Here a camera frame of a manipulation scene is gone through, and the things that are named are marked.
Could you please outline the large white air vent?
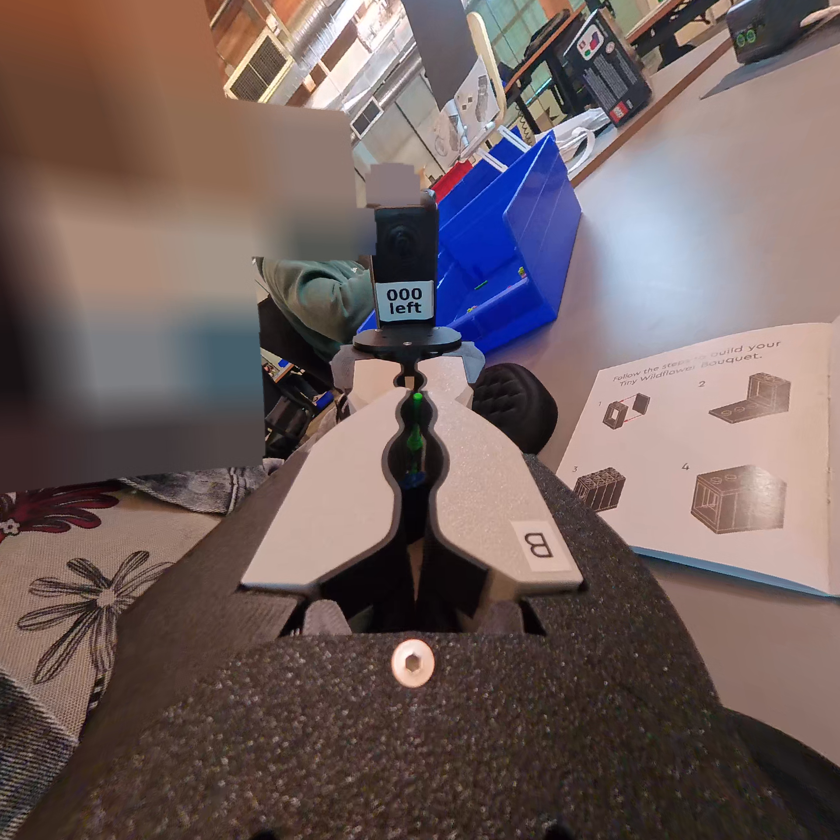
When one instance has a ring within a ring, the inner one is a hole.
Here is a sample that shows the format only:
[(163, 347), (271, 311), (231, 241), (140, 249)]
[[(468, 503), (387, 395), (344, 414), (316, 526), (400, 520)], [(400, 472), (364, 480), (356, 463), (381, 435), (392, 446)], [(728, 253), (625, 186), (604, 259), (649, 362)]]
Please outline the large white air vent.
[(294, 64), (277, 35), (264, 28), (224, 84), (230, 99), (268, 102)]

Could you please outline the green and blue lego stem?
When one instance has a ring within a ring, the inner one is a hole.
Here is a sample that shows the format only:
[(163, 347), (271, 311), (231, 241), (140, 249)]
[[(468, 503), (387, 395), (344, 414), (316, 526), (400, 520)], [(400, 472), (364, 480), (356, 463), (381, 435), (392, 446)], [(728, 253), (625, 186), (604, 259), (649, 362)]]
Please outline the green and blue lego stem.
[(409, 435), (406, 439), (406, 473), (402, 479), (404, 490), (414, 490), (425, 482), (425, 437), (422, 429), (424, 396), (421, 392), (412, 395), (412, 415)]

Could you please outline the printed white paper sheet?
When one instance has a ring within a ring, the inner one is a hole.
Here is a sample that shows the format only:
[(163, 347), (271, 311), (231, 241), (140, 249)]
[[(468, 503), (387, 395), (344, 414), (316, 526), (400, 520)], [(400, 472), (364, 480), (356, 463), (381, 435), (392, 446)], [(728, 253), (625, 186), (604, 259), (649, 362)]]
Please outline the printed white paper sheet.
[(465, 81), (433, 124), (434, 152), (441, 164), (453, 165), (477, 152), (496, 128), (500, 113), (487, 65), (479, 56)]

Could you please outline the white paper bag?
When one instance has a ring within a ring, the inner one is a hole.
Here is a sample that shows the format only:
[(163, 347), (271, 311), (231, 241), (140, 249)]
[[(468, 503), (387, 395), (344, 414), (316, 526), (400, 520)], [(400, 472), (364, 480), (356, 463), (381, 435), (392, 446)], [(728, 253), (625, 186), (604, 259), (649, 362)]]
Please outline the white paper bag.
[(570, 181), (583, 177), (594, 165), (595, 157), (614, 141), (617, 129), (600, 108), (585, 110), (566, 119), (552, 129), (534, 136), (538, 144), (544, 138), (552, 139), (559, 150)]

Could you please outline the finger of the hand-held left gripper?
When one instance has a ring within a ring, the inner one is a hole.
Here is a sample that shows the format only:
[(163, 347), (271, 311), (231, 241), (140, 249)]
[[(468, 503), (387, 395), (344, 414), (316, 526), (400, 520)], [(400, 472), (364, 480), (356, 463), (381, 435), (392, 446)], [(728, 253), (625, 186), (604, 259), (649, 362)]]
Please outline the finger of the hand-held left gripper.
[(432, 402), (441, 397), (471, 409), (474, 384), (484, 367), (485, 355), (480, 350), (456, 350), (421, 360), (422, 392)]
[(391, 417), (405, 398), (405, 387), (400, 362), (377, 358), (359, 349), (340, 349), (332, 358), (333, 387), (341, 393), (335, 416), (337, 422), (362, 412), (367, 417), (368, 406), (385, 399)]

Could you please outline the floral patterned cloth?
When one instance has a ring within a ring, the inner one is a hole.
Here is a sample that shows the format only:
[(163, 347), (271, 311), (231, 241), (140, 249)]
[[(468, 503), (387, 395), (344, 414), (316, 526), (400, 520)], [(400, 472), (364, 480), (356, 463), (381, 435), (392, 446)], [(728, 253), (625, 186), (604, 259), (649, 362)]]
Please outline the floral patterned cloth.
[(2, 493), (2, 671), (78, 738), (108, 686), (119, 617), (222, 517), (117, 479)]

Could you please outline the black lego box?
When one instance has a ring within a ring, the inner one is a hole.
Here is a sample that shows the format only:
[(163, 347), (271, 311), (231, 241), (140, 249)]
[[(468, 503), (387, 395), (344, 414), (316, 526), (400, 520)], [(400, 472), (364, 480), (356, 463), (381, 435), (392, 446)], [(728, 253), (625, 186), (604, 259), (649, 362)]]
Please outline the black lego box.
[(644, 68), (603, 7), (588, 13), (563, 52), (563, 65), (617, 129), (654, 97)]

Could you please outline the grey mottled cloth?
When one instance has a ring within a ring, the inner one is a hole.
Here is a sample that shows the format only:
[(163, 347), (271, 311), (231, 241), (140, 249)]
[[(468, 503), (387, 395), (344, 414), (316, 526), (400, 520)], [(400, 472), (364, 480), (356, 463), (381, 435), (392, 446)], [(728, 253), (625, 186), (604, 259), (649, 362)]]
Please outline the grey mottled cloth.
[(120, 478), (119, 483), (153, 499), (192, 512), (226, 516), (284, 464), (264, 458), (261, 465)]

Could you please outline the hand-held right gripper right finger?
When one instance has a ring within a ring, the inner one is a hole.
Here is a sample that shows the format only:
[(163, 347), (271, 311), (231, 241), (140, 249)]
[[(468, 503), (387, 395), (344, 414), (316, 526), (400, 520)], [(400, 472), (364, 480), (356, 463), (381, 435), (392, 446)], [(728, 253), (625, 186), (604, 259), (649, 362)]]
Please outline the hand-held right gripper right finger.
[(474, 632), (499, 602), (576, 591), (584, 576), (510, 438), (443, 387), (428, 387), (429, 494), (422, 608)]

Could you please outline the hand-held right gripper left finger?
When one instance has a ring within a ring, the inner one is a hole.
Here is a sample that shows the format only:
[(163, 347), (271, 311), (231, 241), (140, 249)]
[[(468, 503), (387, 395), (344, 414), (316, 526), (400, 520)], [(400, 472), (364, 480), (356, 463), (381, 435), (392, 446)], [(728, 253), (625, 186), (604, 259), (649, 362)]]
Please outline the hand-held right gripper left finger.
[(370, 632), (407, 630), (407, 537), (392, 446), (407, 390), (396, 387), (339, 423), (305, 455), (242, 574), (248, 594), (335, 602)]

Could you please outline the silver air duct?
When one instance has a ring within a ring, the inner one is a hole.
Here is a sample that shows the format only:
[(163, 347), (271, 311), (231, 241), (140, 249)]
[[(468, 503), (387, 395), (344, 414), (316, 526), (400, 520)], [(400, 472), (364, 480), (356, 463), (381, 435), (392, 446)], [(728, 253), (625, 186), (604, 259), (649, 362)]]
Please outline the silver air duct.
[(402, 2), (306, 2), (282, 42), (289, 73), (270, 103), (353, 112), (417, 59)]

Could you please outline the blue plastic bin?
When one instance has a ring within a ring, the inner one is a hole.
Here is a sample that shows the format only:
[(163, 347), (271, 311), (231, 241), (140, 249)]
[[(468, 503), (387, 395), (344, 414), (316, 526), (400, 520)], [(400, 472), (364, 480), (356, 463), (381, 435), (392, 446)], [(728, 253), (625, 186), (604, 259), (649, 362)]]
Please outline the blue plastic bin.
[(490, 351), (557, 318), (581, 205), (552, 139), (469, 188), (453, 214), (437, 210), (437, 326)]

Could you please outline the red plastic bin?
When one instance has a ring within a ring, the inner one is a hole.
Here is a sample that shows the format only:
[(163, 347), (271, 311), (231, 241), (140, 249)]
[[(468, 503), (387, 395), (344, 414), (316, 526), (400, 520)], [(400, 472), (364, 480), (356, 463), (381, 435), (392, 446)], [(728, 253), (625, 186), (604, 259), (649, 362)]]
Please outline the red plastic bin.
[(446, 173), (429, 187), (429, 190), (434, 194), (435, 201), (437, 203), (443, 201), (446, 195), (450, 194), (472, 169), (473, 164), (469, 160), (453, 163)]

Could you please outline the wooden table black legs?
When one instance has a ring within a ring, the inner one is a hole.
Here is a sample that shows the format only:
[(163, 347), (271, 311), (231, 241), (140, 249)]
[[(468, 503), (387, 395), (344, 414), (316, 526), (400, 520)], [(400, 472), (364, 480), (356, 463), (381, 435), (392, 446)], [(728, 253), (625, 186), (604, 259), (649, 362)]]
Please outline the wooden table black legs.
[(549, 89), (565, 118), (576, 116), (592, 105), (592, 97), (564, 61), (565, 51), (572, 46), (589, 12), (585, 4), (578, 9), (565, 8), (531, 37), (523, 59), (516, 66), (497, 64), (507, 107), (515, 106), (531, 128), (535, 122), (524, 97), (526, 89), (533, 87), (533, 77), (541, 67), (549, 72)]

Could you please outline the lego instruction booklet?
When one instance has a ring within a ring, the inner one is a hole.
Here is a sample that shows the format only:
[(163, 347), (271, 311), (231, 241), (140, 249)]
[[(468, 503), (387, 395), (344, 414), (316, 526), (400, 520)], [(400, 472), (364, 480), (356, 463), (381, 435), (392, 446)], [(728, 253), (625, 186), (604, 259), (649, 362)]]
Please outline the lego instruction booklet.
[(839, 323), (599, 371), (557, 476), (634, 551), (839, 593)]

